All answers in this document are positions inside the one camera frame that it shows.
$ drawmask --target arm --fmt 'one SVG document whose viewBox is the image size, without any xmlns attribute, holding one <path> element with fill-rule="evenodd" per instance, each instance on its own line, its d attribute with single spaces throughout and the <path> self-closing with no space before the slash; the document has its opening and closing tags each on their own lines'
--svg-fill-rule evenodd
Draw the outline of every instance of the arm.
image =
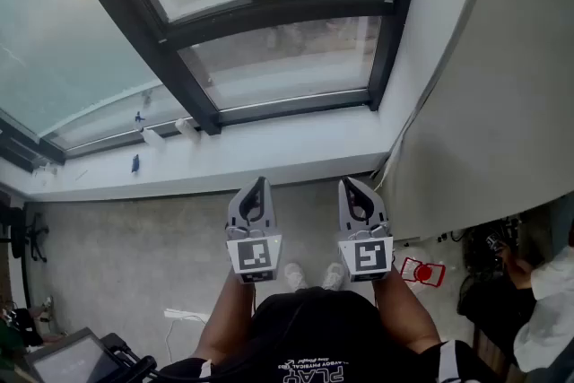
<svg viewBox="0 0 574 383">
<path fill-rule="evenodd" d="M 192 357 L 218 364 L 248 339 L 253 284 L 241 284 L 231 271 Z"/>
<path fill-rule="evenodd" d="M 517 289 L 531 289 L 532 282 L 530 274 L 532 273 L 532 266 L 524 260 L 516 259 L 512 255 L 512 252 L 510 252 L 508 246 L 504 246 L 498 255 L 503 260 L 510 280 Z"/>
<path fill-rule="evenodd" d="M 552 261 L 530 275 L 532 293 L 537 300 L 574 287 L 574 248 L 567 246 Z"/>
<path fill-rule="evenodd" d="M 378 314 L 393 339 L 416 353 L 440 344 L 431 315 L 393 267 L 381 281 L 373 281 Z"/>
</svg>

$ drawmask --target forearm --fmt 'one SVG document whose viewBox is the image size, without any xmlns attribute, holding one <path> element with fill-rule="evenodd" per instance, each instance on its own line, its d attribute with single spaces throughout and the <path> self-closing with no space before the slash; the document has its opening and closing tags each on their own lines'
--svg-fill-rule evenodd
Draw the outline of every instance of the forearm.
<svg viewBox="0 0 574 383">
<path fill-rule="evenodd" d="M 241 284 L 231 271 L 199 339 L 195 357 L 214 363 L 234 353 L 248 339 L 253 284 Z"/>
<path fill-rule="evenodd" d="M 393 269 L 382 281 L 373 281 L 383 327 L 398 343 L 422 353 L 440 343 L 431 315 Z"/>
<path fill-rule="evenodd" d="M 513 257 L 507 257 L 504 261 L 506 271 L 509 274 L 510 280 L 517 287 L 517 289 L 531 289 L 532 283 L 530 281 L 530 273 L 524 270 L 517 264 L 517 260 Z"/>
</svg>

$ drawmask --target blue object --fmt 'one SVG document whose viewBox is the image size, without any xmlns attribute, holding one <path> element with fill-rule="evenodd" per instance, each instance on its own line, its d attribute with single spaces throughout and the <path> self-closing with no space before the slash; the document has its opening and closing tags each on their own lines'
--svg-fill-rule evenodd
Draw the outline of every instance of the blue object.
<svg viewBox="0 0 574 383">
<path fill-rule="evenodd" d="M 140 156 L 136 155 L 132 160 L 132 172 L 137 172 L 139 169 L 140 169 Z"/>
<path fill-rule="evenodd" d="M 135 114 L 135 129 L 137 129 L 140 133 L 144 132 L 144 127 L 142 126 L 142 121 L 145 120 L 145 118 L 143 118 L 140 115 L 140 111 L 137 111 L 137 114 Z"/>
</svg>

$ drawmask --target white bottle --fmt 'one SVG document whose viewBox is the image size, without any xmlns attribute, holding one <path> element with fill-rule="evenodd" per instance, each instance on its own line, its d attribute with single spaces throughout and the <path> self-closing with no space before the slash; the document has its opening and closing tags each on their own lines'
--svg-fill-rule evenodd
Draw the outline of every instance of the white bottle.
<svg viewBox="0 0 574 383">
<path fill-rule="evenodd" d="M 183 118 L 176 121 L 178 131 L 194 144 L 199 143 L 201 135 Z"/>
<path fill-rule="evenodd" d="M 142 135 L 146 144 L 158 150 L 162 149 L 165 146 L 165 141 L 163 140 L 163 137 L 161 137 L 151 129 L 144 128 L 142 126 L 143 120 L 145 120 L 145 118 L 142 118 L 140 116 L 140 113 L 137 112 L 137 115 L 135 116 L 135 129 L 137 129 L 137 131 L 139 131 L 139 133 Z"/>
</svg>

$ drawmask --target window frame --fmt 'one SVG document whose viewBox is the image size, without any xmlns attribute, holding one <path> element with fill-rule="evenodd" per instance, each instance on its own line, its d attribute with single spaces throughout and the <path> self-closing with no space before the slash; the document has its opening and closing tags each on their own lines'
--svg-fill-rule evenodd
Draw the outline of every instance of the window frame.
<svg viewBox="0 0 574 383">
<path fill-rule="evenodd" d="M 145 63 L 189 113 L 187 120 L 208 135 L 218 135 L 223 126 L 314 111 L 361 105 L 378 110 L 411 3 L 411 0 L 234 0 L 168 22 L 159 0 L 99 1 Z M 369 84 L 365 89 L 217 109 L 178 53 L 182 48 L 249 30 L 357 16 L 385 16 L 388 24 L 388 27 L 379 29 Z M 3 128 L 2 123 L 6 125 L 0 118 L 0 129 Z M 4 131 L 4 144 L 6 135 L 9 135 L 18 144 L 57 164 L 64 164 L 66 158 L 78 158 L 143 141 L 135 130 L 131 130 L 63 150 L 49 141 L 50 135 L 40 140 L 23 132 L 13 135 L 13 131 L 18 130 L 7 125 L 10 133 Z M 178 134 L 173 122 L 148 128 L 163 137 Z M 31 162 L 24 164 L 22 157 L 15 159 L 12 151 L 5 150 L 5 147 L 0 149 L 0 156 L 30 170 Z"/>
</svg>

